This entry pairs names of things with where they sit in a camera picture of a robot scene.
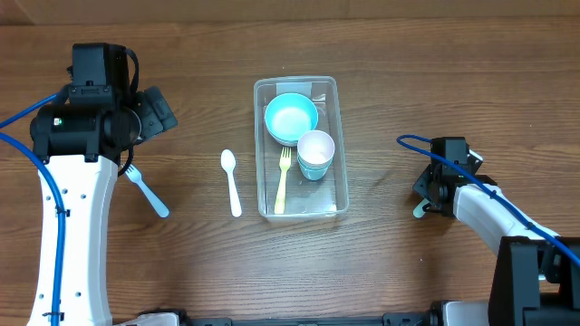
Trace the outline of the light blue plastic fork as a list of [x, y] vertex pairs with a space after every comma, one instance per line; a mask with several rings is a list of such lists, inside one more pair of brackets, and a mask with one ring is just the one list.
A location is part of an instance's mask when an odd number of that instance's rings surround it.
[[147, 186], [147, 184], [142, 179], [142, 174], [135, 166], [129, 165], [125, 174], [127, 178], [141, 190], [142, 194], [147, 198], [151, 207], [159, 217], [166, 218], [169, 216], [168, 207]]

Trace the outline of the pink plastic cup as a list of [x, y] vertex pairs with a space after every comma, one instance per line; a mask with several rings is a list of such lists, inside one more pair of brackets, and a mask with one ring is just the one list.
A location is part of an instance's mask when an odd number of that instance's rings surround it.
[[300, 159], [306, 164], [321, 167], [334, 158], [334, 140], [322, 130], [311, 130], [298, 140], [297, 151]]

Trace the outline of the white plastic spoon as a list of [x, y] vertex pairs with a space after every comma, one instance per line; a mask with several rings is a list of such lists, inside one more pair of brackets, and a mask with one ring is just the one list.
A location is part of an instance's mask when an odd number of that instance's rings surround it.
[[241, 217], [242, 207], [239, 200], [237, 186], [234, 178], [234, 170], [236, 167], [236, 159], [233, 152], [230, 149], [224, 149], [221, 153], [221, 167], [227, 174], [228, 182], [228, 193], [230, 210], [233, 217]]

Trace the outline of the yellow plastic utensil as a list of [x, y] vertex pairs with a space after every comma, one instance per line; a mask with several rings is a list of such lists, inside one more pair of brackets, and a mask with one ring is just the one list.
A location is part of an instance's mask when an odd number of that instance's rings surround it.
[[275, 199], [275, 214], [282, 215], [285, 212], [285, 192], [287, 171], [291, 167], [292, 150], [289, 147], [283, 147], [279, 160], [280, 178]]

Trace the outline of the light blue plastic bowl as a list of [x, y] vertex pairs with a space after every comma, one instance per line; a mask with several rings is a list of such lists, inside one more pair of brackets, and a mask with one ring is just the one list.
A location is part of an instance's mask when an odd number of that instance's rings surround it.
[[264, 122], [268, 133], [284, 146], [294, 147], [306, 133], [316, 129], [319, 121], [314, 103], [300, 93], [284, 93], [266, 106]]

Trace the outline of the green plastic cup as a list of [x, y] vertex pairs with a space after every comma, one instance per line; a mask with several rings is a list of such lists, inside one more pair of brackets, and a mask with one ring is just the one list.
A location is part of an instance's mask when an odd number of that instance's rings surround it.
[[332, 161], [329, 161], [322, 166], [313, 166], [301, 159], [298, 160], [298, 163], [301, 171], [306, 177], [323, 177], [329, 167], [333, 164]]

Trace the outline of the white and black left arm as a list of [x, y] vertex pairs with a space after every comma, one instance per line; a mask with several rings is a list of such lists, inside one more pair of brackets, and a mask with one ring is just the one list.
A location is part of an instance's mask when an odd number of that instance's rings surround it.
[[110, 325], [108, 215], [122, 152], [177, 126], [160, 90], [139, 91], [136, 54], [110, 43], [72, 48], [71, 82], [37, 111], [32, 158], [43, 195], [32, 325]]

